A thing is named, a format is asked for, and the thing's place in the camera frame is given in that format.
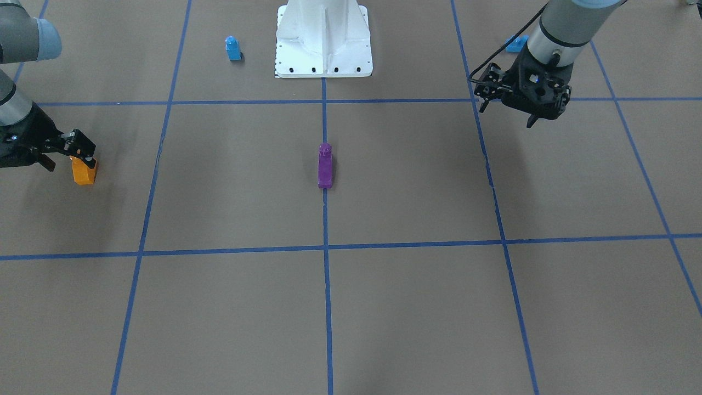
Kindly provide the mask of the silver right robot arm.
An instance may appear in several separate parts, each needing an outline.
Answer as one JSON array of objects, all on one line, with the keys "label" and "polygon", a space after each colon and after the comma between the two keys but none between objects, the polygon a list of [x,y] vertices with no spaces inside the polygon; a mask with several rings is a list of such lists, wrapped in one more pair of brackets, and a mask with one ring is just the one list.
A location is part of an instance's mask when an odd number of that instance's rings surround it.
[{"label": "silver right robot arm", "polygon": [[[1,63],[18,64],[57,58],[62,40],[55,26],[34,18],[19,1],[1,2]],[[94,170],[96,145],[78,128],[63,133],[42,108],[1,72],[1,165],[3,168],[40,164],[55,170],[49,153],[80,160]]]}]

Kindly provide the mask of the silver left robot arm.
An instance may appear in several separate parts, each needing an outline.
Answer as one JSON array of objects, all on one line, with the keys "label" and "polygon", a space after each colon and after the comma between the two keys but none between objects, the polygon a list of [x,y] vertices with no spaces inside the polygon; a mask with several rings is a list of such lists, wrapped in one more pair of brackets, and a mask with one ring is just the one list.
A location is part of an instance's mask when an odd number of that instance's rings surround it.
[{"label": "silver left robot arm", "polygon": [[[571,100],[571,76],[576,58],[600,27],[624,1],[549,1],[501,48],[469,75],[474,95],[489,103],[529,114],[526,126],[539,119],[556,120]],[[492,60],[531,24],[537,23],[509,69]]]}]

